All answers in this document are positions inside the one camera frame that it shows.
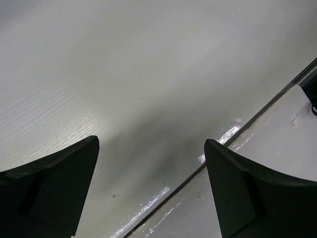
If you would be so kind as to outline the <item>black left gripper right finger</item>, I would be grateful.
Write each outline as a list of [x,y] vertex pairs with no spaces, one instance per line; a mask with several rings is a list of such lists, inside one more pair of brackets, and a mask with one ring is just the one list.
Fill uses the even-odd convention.
[[213,139],[204,152],[222,237],[316,237],[316,182],[265,167]]

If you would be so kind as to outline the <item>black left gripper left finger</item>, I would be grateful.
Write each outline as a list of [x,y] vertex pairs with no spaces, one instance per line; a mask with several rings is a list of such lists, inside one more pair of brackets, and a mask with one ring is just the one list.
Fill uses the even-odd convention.
[[71,238],[76,235],[98,159],[89,136],[63,150],[2,171],[2,238]]

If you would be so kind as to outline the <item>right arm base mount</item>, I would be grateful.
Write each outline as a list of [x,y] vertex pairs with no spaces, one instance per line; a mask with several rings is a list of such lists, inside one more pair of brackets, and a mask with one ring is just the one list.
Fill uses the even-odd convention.
[[317,75],[310,75],[300,83],[301,88],[311,102],[311,111],[317,115]]

